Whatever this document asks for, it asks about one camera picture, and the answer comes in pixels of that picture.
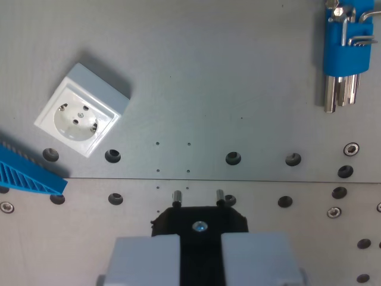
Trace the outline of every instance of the blue ridged plastic part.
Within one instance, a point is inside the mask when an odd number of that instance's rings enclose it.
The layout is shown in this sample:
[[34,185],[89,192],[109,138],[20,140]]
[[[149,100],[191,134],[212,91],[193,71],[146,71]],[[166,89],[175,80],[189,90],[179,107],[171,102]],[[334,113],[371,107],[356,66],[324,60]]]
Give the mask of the blue ridged plastic part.
[[0,145],[0,186],[61,195],[67,181]]
[[[374,0],[341,0],[341,5],[356,8],[356,23],[348,23],[346,44],[353,36],[371,36],[372,18],[363,24],[358,23],[363,12],[374,9]],[[369,69],[371,45],[341,46],[342,23],[329,23],[332,11],[326,11],[326,38],[324,44],[324,73],[334,77],[352,76]]]

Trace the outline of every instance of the hex key set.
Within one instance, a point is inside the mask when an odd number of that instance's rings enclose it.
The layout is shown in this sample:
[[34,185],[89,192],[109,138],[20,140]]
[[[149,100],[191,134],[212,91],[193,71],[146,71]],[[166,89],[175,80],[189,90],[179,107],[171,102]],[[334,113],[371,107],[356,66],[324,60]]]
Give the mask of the hex key set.
[[324,111],[356,103],[360,74],[369,69],[373,36],[374,0],[327,0],[324,73]]

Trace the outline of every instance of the metal pin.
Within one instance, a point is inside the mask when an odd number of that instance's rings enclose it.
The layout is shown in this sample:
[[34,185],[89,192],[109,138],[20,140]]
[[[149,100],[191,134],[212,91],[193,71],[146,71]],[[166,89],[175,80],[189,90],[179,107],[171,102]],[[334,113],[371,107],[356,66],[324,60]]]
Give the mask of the metal pin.
[[217,193],[217,205],[220,207],[220,206],[224,206],[225,205],[225,195],[224,195],[224,191],[222,189],[218,189],[216,191]]
[[172,206],[173,207],[181,207],[182,202],[183,202],[183,194],[181,193],[181,191],[173,192]]

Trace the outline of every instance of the metal panel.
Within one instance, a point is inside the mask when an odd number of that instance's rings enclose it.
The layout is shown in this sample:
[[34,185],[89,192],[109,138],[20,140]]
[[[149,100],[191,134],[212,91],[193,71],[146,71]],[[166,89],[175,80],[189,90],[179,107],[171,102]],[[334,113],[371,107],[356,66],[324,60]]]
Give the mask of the metal panel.
[[[234,208],[248,218],[250,232],[279,231],[289,237],[310,285],[355,285],[363,273],[370,275],[367,285],[380,285],[380,185],[343,184],[348,194],[335,200],[331,193],[337,186],[70,179],[60,206],[46,195],[11,190],[0,194],[0,201],[15,207],[12,214],[0,212],[0,277],[8,286],[94,286],[107,271],[115,239],[150,236],[150,221],[171,206],[174,190],[182,190],[184,206],[211,206],[216,189],[223,189],[237,198]],[[123,196],[121,205],[108,202],[111,192]],[[277,205],[284,195],[293,199],[287,209]],[[334,206],[342,215],[330,219],[326,213]],[[357,242],[363,238],[371,246],[360,250]]]
[[[322,0],[1,1],[1,136],[58,150],[47,164],[72,178],[334,182],[351,164],[347,181],[380,182],[381,48],[356,105],[325,114],[323,19]],[[76,62],[131,97],[89,159],[33,126]]]

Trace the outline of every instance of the white power outlet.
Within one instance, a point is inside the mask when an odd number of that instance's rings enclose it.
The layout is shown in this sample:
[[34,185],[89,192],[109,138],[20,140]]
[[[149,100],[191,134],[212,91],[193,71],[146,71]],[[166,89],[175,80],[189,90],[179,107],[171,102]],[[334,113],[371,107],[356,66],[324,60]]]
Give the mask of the white power outlet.
[[121,117],[129,99],[81,64],[76,64],[35,125],[89,157]]

